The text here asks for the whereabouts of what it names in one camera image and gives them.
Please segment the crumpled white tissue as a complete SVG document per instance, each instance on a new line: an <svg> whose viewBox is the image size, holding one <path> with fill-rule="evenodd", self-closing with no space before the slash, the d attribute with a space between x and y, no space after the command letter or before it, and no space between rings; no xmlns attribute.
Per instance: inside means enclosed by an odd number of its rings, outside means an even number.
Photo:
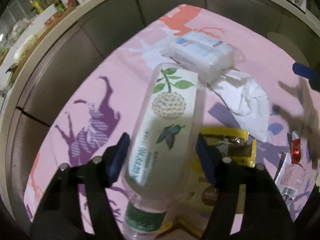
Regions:
<svg viewBox="0 0 320 240"><path fill-rule="evenodd" d="M241 129L260 142L267 142L270 107L268 96L255 78L247 73L230 70L213 86Z"/></svg>

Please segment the red white small wrapper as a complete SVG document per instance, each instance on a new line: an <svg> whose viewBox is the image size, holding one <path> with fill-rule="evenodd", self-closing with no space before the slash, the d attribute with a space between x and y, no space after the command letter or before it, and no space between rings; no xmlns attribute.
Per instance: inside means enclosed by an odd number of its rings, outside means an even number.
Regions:
<svg viewBox="0 0 320 240"><path fill-rule="evenodd" d="M305 168L302 158L301 138L297 131L289 135L289 152L282 153L275 184L284 201L294 200L304 181Z"/></svg>

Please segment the pink patterned tablecloth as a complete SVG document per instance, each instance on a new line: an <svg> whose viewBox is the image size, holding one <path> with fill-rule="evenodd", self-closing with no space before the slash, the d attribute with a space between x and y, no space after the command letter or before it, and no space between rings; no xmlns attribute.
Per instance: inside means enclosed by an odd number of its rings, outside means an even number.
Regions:
<svg viewBox="0 0 320 240"><path fill-rule="evenodd" d="M310 201L319 176L319 92L310 87L308 79L293 72L292 65L298 61L285 50L223 16L186 4L177 6L118 46L66 103L42 143L29 174L24 204L32 222L61 164L85 165L94 157L102 156L108 147L116 145L123 133L130 136L131 145L155 68L162 63L182 67L164 57L161 51L168 42L190 31L207 34L240 49L246 59L231 70L254 77L267 93L270 107L267 142L258 141L248 132L248 143L257 142L254 167L263 164L274 181L282 153L289 152L289 135L293 131L299 133L300 163L305 168L305 177L296 198L284 202L293 221L293 239L318 236L319 221L312 222L311 219L319 219L319 205ZM213 83L200 79L206 89L200 131L203 127L241 129L212 89L220 78ZM129 202L123 184L124 165L117 181L106 189L122 235ZM79 198L84 230L93 234L84 185L79 185Z"/></svg>

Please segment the grey kitchen cabinet counter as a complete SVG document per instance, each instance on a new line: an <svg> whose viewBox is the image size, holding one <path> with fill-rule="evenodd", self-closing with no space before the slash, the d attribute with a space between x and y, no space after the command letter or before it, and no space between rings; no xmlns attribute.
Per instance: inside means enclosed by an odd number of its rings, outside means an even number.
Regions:
<svg viewBox="0 0 320 240"><path fill-rule="evenodd" d="M2 200L18 226L30 220L23 194L44 137L75 90L133 35L180 4L203 7L256 33L280 35L295 59L319 68L319 20L286 0L89 0L54 22L36 45L1 112Z"/></svg>

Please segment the clear green-capped plastic bottle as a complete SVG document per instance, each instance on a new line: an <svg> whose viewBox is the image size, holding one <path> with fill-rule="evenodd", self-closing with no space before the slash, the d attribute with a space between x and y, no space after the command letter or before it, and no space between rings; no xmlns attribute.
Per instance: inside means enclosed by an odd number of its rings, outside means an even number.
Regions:
<svg viewBox="0 0 320 240"><path fill-rule="evenodd" d="M123 169L125 239L155 239L181 194L203 122L205 85L174 63L152 75Z"/></svg>

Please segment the white tissue pack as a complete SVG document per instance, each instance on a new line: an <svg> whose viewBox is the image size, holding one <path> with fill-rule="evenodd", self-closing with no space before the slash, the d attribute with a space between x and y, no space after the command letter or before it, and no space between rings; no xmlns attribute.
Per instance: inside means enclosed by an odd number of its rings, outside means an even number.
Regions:
<svg viewBox="0 0 320 240"><path fill-rule="evenodd" d="M183 68L196 72L208 83L213 83L246 59L235 46L196 31L168 42L161 53Z"/></svg>

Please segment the yellow snack wrapper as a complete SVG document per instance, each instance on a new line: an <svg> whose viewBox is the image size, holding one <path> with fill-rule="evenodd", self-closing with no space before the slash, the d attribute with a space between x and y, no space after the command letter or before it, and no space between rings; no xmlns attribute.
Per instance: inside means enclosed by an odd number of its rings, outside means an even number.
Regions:
<svg viewBox="0 0 320 240"><path fill-rule="evenodd" d="M247 131L203 127L182 193L165 219L159 238L182 234L190 239L229 237L237 213L243 213L246 186L242 171L254 167L257 142Z"/></svg>

